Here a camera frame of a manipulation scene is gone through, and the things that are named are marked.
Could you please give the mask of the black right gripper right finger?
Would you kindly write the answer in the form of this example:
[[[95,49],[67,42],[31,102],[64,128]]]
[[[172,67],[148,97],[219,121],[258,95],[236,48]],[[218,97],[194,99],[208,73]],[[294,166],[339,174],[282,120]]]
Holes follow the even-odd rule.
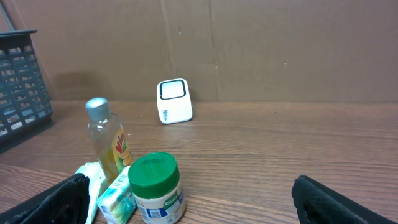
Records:
[[[301,224],[397,224],[306,175],[295,179],[292,198]]]

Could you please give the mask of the dark grey plastic basket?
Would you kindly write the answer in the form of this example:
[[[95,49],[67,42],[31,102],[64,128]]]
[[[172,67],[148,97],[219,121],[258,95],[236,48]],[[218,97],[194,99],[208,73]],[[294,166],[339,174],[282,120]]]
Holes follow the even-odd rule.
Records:
[[[1,153],[50,126],[53,113],[31,35],[1,33]]]

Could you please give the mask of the green lid jar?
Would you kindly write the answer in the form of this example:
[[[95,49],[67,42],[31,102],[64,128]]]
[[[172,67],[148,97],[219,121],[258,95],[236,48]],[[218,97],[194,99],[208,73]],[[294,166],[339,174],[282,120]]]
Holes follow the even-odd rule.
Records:
[[[172,224],[186,209],[178,164],[168,152],[146,154],[128,171],[130,187],[146,224]]]

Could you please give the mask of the yellow liquid bottle silver cap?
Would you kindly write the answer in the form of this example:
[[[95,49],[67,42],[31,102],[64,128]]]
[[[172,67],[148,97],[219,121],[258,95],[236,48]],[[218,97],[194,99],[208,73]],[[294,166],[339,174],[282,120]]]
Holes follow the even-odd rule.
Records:
[[[133,162],[121,118],[111,111],[106,98],[92,98],[85,104],[90,118],[90,142],[106,180],[111,184]]]

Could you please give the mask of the small teal tissue pack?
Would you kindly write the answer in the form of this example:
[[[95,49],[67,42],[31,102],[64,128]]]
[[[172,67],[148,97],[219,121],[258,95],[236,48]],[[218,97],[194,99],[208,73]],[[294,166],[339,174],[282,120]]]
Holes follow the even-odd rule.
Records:
[[[97,200],[107,224],[126,224],[137,208],[128,178],[129,168],[125,167]]]

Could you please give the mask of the white barcode scanner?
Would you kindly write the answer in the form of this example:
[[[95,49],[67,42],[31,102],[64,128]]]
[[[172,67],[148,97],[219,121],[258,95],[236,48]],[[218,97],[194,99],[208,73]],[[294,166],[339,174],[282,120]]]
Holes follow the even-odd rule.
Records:
[[[163,124],[190,121],[193,108],[187,81],[176,78],[160,82],[157,85],[157,109]]]

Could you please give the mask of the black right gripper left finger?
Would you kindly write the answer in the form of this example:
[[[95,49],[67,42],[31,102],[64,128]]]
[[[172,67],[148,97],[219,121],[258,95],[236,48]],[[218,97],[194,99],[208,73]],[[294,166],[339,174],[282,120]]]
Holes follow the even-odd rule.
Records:
[[[1,214],[1,224],[84,224],[90,178],[77,173]]]

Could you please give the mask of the teal snack packet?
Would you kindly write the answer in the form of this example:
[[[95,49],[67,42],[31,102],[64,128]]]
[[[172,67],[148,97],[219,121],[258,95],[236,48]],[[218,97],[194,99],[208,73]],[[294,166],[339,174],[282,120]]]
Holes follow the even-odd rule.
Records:
[[[87,162],[86,164],[78,168],[76,174],[77,173],[82,173],[90,179],[88,187],[90,202],[88,206],[88,214],[85,223],[92,224],[98,209],[96,201],[108,188],[108,183],[99,162]]]

